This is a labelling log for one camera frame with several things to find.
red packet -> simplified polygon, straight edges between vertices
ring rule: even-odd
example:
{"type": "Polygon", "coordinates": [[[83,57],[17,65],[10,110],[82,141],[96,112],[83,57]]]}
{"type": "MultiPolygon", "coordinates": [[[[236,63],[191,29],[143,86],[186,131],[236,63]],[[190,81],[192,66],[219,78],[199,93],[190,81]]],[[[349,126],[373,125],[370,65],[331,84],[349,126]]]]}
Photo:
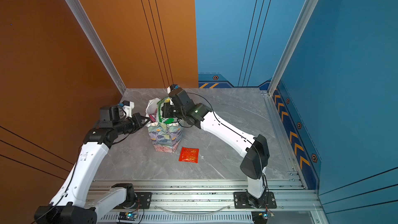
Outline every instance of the red packet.
{"type": "Polygon", "coordinates": [[[199,149],[182,147],[179,161],[198,163],[199,149]]]}

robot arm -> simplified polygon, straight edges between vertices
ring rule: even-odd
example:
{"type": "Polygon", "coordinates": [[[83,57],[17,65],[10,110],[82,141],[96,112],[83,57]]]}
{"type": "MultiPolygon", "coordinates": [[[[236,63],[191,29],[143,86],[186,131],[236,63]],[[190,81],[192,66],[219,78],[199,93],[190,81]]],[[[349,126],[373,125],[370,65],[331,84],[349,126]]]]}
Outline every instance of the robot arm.
{"type": "Polygon", "coordinates": [[[97,223],[117,205],[134,207],[136,194],[130,183],[119,183],[96,201],[86,205],[91,182],[98,167],[112,147],[114,140],[121,134],[131,134],[141,129],[145,123],[139,113],[131,113],[133,102],[102,107],[98,128],[94,127],[86,134],[77,162],[73,166],[64,184],[50,201],[49,206],[41,206],[35,213],[38,224],[47,223],[97,223]],[[122,107],[124,116],[120,118],[122,107]]]}
{"type": "Polygon", "coordinates": [[[177,117],[188,124],[210,132],[234,148],[243,157],[240,169],[248,177],[248,200],[255,208],[264,207],[263,173],[268,164],[269,151],[264,136],[257,137],[239,130],[220,118],[202,103],[195,104],[178,85],[168,88],[170,103],[163,106],[164,117],[177,117]]]}

blue wall panel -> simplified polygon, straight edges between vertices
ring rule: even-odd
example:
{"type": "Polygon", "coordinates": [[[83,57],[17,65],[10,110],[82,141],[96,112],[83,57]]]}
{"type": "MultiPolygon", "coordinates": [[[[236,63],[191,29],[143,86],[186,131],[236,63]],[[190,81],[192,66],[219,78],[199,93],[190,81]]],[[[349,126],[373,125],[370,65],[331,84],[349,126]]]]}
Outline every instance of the blue wall panel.
{"type": "Polygon", "coordinates": [[[351,224],[386,224],[397,223],[398,211],[391,211],[398,208],[398,202],[376,205],[373,207],[357,208],[353,210],[328,214],[329,222],[351,223],[351,224]]]}
{"type": "MultiPolygon", "coordinates": [[[[398,181],[392,171],[328,192],[398,166],[397,5],[398,0],[319,0],[282,76],[322,161],[322,203],[398,181]]],[[[393,187],[339,201],[333,208],[340,211],[397,196],[393,187]]],[[[392,206],[396,204],[377,209],[393,211],[392,206]]],[[[353,223],[355,218],[348,215],[373,214],[376,207],[360,209],[328,217],[331,223],[353,223]]]]}
{"type": "Polygon", "coordinates": [[[263,0],[257,1],[248,38],[256,0],[195,0],[199,73],[220,73],[233,86],[258,86],[273,76],[305,0],[271,1],[253,65],[269,1],[264,0],[260,18],[263,0]],[[243,72],[238,85],[242,63],[243,72]],[[252,65],[253,70],[248,83],[252,65]]]}

gift bag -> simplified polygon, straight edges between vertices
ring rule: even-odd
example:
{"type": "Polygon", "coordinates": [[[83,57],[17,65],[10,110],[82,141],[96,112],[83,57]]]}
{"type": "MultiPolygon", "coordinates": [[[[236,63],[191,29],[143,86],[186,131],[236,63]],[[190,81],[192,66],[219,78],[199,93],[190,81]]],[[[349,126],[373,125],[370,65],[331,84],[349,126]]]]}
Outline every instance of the gift bag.
{"type": "Polygon", "coordinates": [[[147,124],[149,137],[157,152],[175,152],[182,139],[183,127],[172,118],[162,118],[163,103],[170,102],[170,98],[152,99],[146,109],[147,117],[152,121],[147,124]]]}

black mounting bracket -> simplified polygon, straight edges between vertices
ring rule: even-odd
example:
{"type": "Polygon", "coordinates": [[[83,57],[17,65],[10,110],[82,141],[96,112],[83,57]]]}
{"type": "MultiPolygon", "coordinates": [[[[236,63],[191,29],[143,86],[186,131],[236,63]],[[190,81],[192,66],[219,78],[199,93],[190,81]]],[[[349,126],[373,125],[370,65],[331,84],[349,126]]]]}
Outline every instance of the black mounting bracket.
{"type": "Polygon", "coordinates": [[[234,192],[235,208],[276,208],[276,200],[273,192],[264,190],[258,199],[252,197],[247,191],[234,192]]]}
{"type": "MultiPolygon", "coordinates": [[[[152,192],[135,192],[137,195],[137,202],[139,200],[140,202],[140,209],[149,209],[150,203],[152,201],[152,192]]],[[[137,209],[137,204],[134,204],[131,206],[131,208],[128,209],[137,209]]],[[[127,210],[127,208],[124,208],[122,205],[117,205],[115,209],[124,209],[127,210]]]]}

